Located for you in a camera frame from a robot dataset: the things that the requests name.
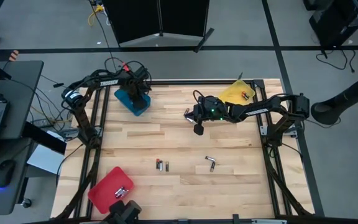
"black mouse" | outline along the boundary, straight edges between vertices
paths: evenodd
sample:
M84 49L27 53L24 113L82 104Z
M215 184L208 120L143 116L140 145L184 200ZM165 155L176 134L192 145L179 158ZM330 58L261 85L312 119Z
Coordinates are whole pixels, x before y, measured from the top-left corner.
M5 160L0 164L0 187L6 187L11 183L15 165L16 162L12 159Z

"wooden tabletop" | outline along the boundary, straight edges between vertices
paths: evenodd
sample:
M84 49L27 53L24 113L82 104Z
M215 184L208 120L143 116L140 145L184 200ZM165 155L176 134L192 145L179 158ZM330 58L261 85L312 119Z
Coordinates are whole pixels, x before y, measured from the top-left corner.
M267 97L283 92L279 79L265 79L264 82ZM134 200L142 207L141 220L223 219L232 218L235 213L240 218L272 218L273 208L256 117L237 124L205 122L202 136L196 135L193 125L183 117L186 108L192 109L196 103L193 90L199 90L205 96L218 96L227 87L152 86L149 94L152 104L139 117L115 98L116 88L111 89L98 182L112 168L121 167L135 184L124 201ZM92 105L91 100L86 106L88 116ZM275 123L281 115L272 113L272 118ZM296 139L285 136L283 142L297 148ZM79 140L70 141L66 155L79 145ZM63 211L78 188L84 148L75 152L62 166L51 217ZM279 151L287 187L302 206L313 213L299 154L286 146L279 147ZM211 162L205 156L216 159L212 173L209 171ZM169 172L165 172L165 166L163 172L155 168L156 158L169 162ZM277 185L276 189L280 211L284 213ZM85 215L87 192L83 198L81 214ZM106 215L94 208L92 220L102 220Z

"black desk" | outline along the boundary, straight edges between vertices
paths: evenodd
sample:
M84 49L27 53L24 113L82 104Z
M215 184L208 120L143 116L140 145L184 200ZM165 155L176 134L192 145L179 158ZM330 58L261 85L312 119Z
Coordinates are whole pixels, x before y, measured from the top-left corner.
M12 76L12 80L0 80L0 94L9 102L7 116L2 122L0 139L29 137L34 141L64 154L66 145L45 131L26 122L44 63L42 61L0 62L0 68Z
M6 66L5 64L6 62L0 62L0 67L5 67L4 70L12 76L13 80L22 82L33 90L36 89L43 62L9 62ZM5 189L0 189L0 215L7 215L13 211L16 203L21 203L24 196L28 181L27 160L34 148L32 140L56 151L63 149L62 153L65 150L65 143L26 122L34 97L32 90L10 80L0 80L0 94L9 101L4 128L0 132L0 163L18 153L14 158L16 167L11 183Z
M13 156L16 161L11 183L0 189L0 215L12 213L15 204L21 203L23 196L21 192L23 184L25 184L25 170L27 168L26 162L33 148L34 142L30 138L0 141L0 163L6 159L11 159Z

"white paper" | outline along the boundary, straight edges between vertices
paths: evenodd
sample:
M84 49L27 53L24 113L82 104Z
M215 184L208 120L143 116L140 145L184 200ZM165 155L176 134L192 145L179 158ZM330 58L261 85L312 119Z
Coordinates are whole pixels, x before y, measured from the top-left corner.
M64 139L60 135L56 134L53 131L47 131L47 133L53 137L58 138L61 141L64 141ZM39 144L35 148L33 154L30 156L30 159L27 161L27 163L40 169L57 174L57 169L63 159L64 155Z

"yellow cable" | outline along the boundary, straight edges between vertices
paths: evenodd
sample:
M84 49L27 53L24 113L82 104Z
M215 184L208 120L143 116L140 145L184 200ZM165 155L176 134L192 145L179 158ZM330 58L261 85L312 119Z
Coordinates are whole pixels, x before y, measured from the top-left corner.
M37 108L31 106L31 108L37 112L38 114L41 114L42 116L45 116L43 112L39 111ZM70 119L67 119L67 120L63 120L63 121L56 121L55 119L53 118L48 118L46 117L50 122L53 122L53 123L64 123L64 122L67 122L67 121L70 121Z
M96 6L96 9L94 10L95 13L99 13L99 12L103 12L103 11L104 11L104 9L103 9L103 7L100 6L100 5L97 5L97 6ZM94 12L92 12L92 13L89 15L89 17L88 17L88 25L89 25L89 26L93 26L93 24L94 24L94 17L95 17L95 13L94 13Z

